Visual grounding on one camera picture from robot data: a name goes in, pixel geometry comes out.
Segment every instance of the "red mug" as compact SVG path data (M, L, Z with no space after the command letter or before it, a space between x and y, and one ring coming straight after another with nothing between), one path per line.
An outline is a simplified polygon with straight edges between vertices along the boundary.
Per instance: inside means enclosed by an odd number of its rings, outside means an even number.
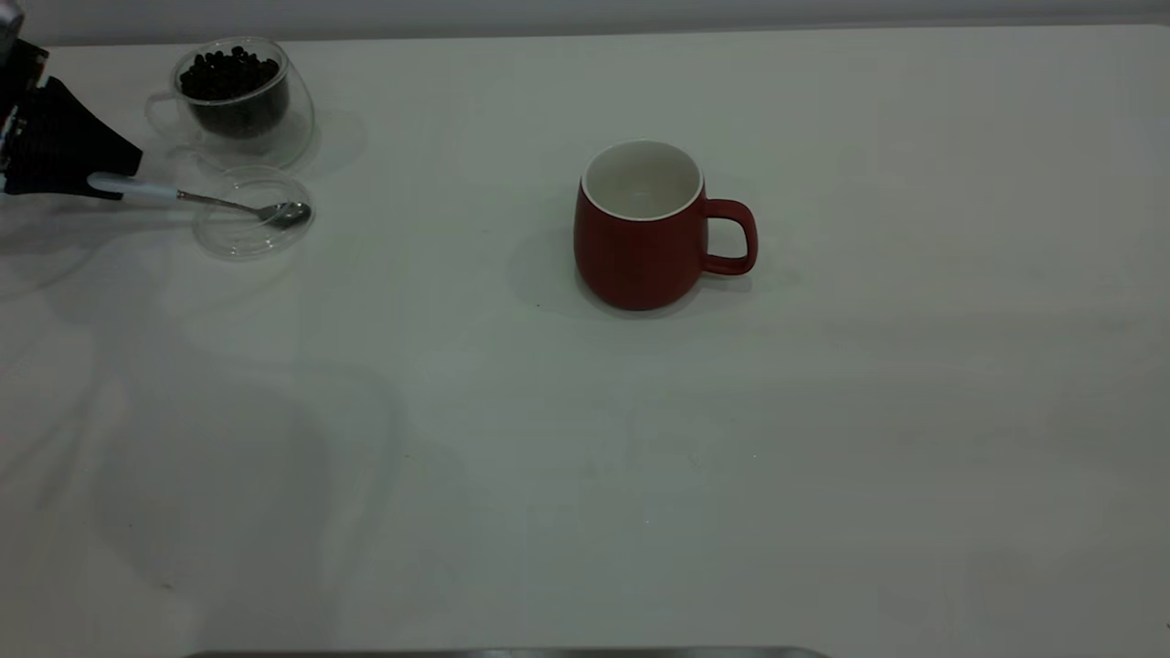
M707 220L730 219L748 254L707 253ZM577 269L606 302L646 310L677 301L709 272L737 276L756 265L756 219L738 201L708 200L703 172L686 151L639 139L590 162L577 192Z

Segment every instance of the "coffee bean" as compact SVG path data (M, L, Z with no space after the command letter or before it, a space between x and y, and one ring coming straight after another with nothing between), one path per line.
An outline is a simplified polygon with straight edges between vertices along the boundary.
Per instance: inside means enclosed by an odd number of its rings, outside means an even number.
M197 55L192 66L179 75L179 89L198 101L230 101L271 82L281 67L275 60L261 61L242 46ZM199 123L223 137L247 139L274 129L284 118L289 94L287 81L280 81L263 94L223 105L191 104Z

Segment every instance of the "mug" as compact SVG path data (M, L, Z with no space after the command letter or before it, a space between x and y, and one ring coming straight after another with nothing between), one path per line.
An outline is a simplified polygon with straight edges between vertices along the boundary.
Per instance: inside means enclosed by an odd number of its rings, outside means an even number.
M221 101L183 92L183 74L199 56L230 56L241 47L259 61L276 62L275 77L257 89ZM177 105L178 119L167 122L163 103ZM187 146L222 169L248 165L287 167L304 153L312 138L312 98L288 54L273 41L238 36L205 43L187 53L171 73L170 89L146 100L151 128L178 146Z
M748 253L707 253L707 220L730 219ZM647 310L677 301L709 272L746 274L756 265L756 219L738 201L708 200L703 172L677 146L639 139L598 153L581 176L573 252L581 279L606 302Z

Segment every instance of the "robotic arm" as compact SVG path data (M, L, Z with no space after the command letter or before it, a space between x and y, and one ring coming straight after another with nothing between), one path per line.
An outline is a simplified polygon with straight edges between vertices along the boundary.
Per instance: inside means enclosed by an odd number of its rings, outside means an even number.
M0 192L122 194L87 183L98 171L135 176L143 152L110 130L55 77L39 87L49 54L20 40L25 14L0 0Z

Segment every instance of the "spoon handle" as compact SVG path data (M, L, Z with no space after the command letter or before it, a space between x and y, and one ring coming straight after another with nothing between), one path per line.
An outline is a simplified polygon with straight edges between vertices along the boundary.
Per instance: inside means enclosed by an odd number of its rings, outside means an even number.
M261 217L260 211L255 208L249 208L248 206L241 206L240 204L233 204L232 201L225 201L223 199L216 199L214 197L204 197L202 194L192 194L191 192L184 192L183 190L178 190L174 194L174 198L179 199L180 201L194 201L197 204L206 204L208 206L221 206L225 208L234 208L238 211L246 212L248 214L254 214L256 217L260 217L261 219L267 219L264 217Z
M204 197L202 194L192 194L191 192L184 192L177 187L168 187L157 183L146 183L145 180L118 176L116 173L91 173L87 181L90 187L103 192L113 192L115 194L137 194L140 197L166 199L168 201L173 201L176 199L180 201L193 201L197 204L233 208L259 217L256 210L248 206L241 206L240 204L233 204L232 201L225 201L223 199L216 199L213 197Z

